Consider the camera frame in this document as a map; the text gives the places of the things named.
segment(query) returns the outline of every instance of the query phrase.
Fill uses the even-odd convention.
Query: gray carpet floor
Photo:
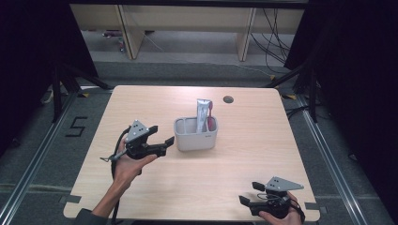
[[[110,85],[200,85],[200,86],[238,86],[261,87],[270,82],[266,73],[272,73],[267,67],[250,67],[252,70],[237,66],[217,66],[210,64],[128,64],[96,63],[102,81]],[[285,68],[274,70],[286,72]],[[78,80],[82,86],[92,85]],[[293,94],[292,81],[278,87],[282,95]],[[51,145],[50,151],[40,165],[32,184],[17,210],[11,224],[71,224],[63,216],[62,197],[68,196],[78,172],[83,164],[86,151],[96,132],[102,114],[111,94],[104,91],[92,91],[88,97],[74,99],[60,131]],[[282,99],[286,109],[299,106],[294,99]],[[0,158],[0,203],[4,205],[19,182],[30,160],[35,155],[47,130],[52,125],[53,103],[44,104],[32,114],[28,124],[17,137],[21,145],[10,147]],[[348,147],[338,128],[329,116],[326,107],[317,107],[318,125],[321,128],[330,149],[344,172],[348,185],[360,203],[369,224],[393,224],[383,204],[378,199],[372,185],[364,175],[360,165],[350,159]],[[80,137],[68,137],[78,134],[79,130],[70,128],[76,117],[84,117],[75,125],[84,127]],[[341,196],[330,176],[314,137],[304,119],[303,112],[293,115],[290,126],[298,144],[306,172],[309,176],[321,218],[316,224],[353,224]]]

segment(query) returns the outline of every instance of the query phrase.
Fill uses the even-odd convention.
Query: hand
[[[125,149],[125,139],[120,142],[118,151]],[[105,196],[93,209],[92,214],[107,218],[124,192],[130,187],[132,180],[140,174],[143,167],[157,158],[156,155],[149,155],[142,159],[135,160],[127,155],[122,156],[116,163],[114,182],[109,187]]]
[[[297,206],[298,199],[294,195],[292,195],[289,191],[287,191],[287,195],[289,196],[290,199],[293,200],[292,204]],[[258,216],[263,218],[265,221],[268,221],[272,225],[301,225],[301,219],[299,217],[299,213],[293,207],[289,208],[287,216],[282,219],[276,218],[270,213],[264,211],[260,211]]]

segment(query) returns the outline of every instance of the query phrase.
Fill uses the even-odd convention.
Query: table
[[[233,103],[223,102],[225,96]],[[213,100],[212,115],[218,120],[216,146],[209,150],[181,152],[176,144],[143,169],[120,200],[119,218],[205,221],[256,221],[238,195],[253,199],[252,181],[266,183],[272,176],[302,184],[292,193],[303,206],[307,220],[319,219],[319,211],[307,210],[315,203],[292,130],[279,94],[274,89],[117,86],[84,160],[67,218],[81,208],[92,209],[112,183],[108,157],[125,128],[135,119],[147,127],[159,126],[148,143],[164,143],[174,136],[178,117],[196,115],[196,99]]]

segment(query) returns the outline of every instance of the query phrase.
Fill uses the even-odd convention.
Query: desk
[[[233,103],[223,102],[225,96]],[[302,184],[292,193],[308,221],[319,220],[299,150],[283,104],[274,89],[185,86],[118,86],[115,88],[84,160],[68,202],[67,218],[81,208],[92,209],[112,183],[110,156],[125,128],[139,119],[159,126],[149,144],[174,136],[178,117],[196,115],[196,99],[214,102],[212,115],[219,124],[216,146],[210,150],[180,152],[176,144],[166,157],[144,167],[120,201],[119,218],[203,221],[256,221],[238,195],[254,199],[252,181],[266,183],[272,176]]]

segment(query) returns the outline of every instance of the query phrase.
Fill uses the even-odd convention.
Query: forearm
[[[115,205],[120,200],[126,189],[127,188],[125,185],[113,182],[106,194],[93,209],[92,214],[99,217],[107,218],[111,214],[112,210],[114,209]]]

